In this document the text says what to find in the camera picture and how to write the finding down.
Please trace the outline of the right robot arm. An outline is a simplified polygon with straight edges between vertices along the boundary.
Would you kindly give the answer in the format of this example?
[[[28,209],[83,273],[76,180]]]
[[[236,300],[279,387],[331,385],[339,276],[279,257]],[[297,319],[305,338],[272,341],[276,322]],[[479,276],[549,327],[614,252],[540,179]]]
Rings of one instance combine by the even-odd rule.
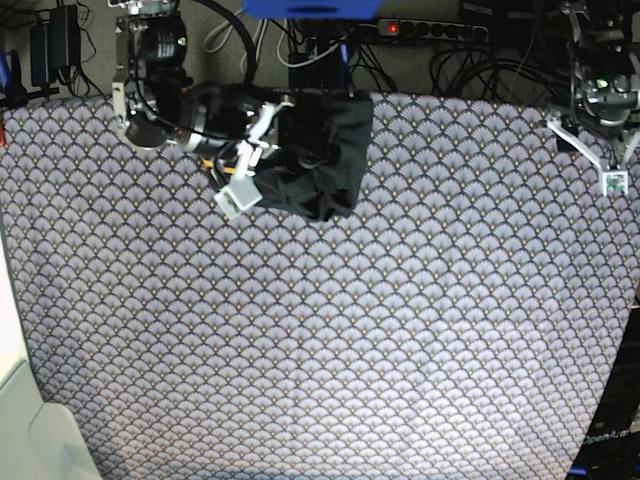
[[[112,1],[116,21],[116,73],[112,102],[120,139],[138,150],[173,144],[202,158],[214,202],[230,219],[264,198],[259,164],[280,152],[280,119],[295,107],[253,84],[257,50],[238,16],[215,1],[204,7],[223,17],[246,53],[241,83],[194,83],[184,68],[188,34],[176,1]]]

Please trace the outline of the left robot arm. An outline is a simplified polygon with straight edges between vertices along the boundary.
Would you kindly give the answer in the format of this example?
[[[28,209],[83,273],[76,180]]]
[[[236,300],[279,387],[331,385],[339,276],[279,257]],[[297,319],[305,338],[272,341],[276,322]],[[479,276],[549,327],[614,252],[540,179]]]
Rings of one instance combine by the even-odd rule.
[[[563,1],[571,26],[569,93],[546,127],[597,169],[604,196],[628,194],[639,147],[639,46],[623,1]]]

